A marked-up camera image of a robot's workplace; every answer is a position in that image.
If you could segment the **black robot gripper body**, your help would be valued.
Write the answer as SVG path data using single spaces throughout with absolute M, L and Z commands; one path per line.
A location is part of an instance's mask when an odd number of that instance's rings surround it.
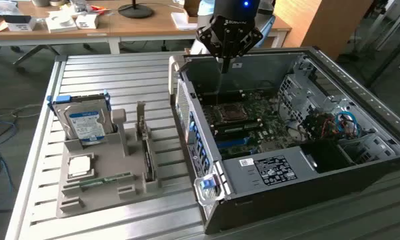
M 214 35 L 247 34 L 255 27 L 258 0 L 215 0 L 210 20 Z

